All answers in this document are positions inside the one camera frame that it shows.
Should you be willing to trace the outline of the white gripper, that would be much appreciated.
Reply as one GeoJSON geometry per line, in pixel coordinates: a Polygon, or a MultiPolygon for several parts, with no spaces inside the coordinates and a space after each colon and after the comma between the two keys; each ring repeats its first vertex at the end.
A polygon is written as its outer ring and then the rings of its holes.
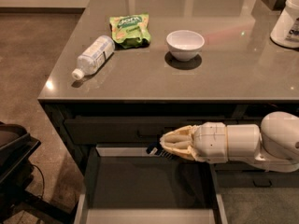
{"type": "Polygon", "coordinates": [[[208,163],[228,161],[227,129],[221,122],[183,126],[165,133],[160,143],[167,152],[185,160],[208,163]]]}

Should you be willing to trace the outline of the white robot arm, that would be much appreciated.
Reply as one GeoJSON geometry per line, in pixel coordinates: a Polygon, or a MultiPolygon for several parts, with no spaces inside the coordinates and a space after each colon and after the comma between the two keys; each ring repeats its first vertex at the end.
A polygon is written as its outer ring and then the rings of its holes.
{"type": "Polygon", "coordinates": [[[190,161],[242,161],[265,171],[299,169],[299,118],[286,112],[266,115],[260,125],[206,122],[164,134],[163,149],[190,161]]]}

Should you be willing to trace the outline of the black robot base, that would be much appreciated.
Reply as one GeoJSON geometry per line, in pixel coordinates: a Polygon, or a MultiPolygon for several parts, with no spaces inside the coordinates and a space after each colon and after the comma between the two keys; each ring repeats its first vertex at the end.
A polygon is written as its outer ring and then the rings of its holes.
{"type": "Polygon", "coordinates": [[[4,220],[15,204],[26,203],[62,224],[73,224],[76,209],[67,213],[46,203],[42,195],[35,196],[26,190],[30,184],[33,164],[29,157],[41,142],[17,124],[0,123],[0,214],[4,220]]]}

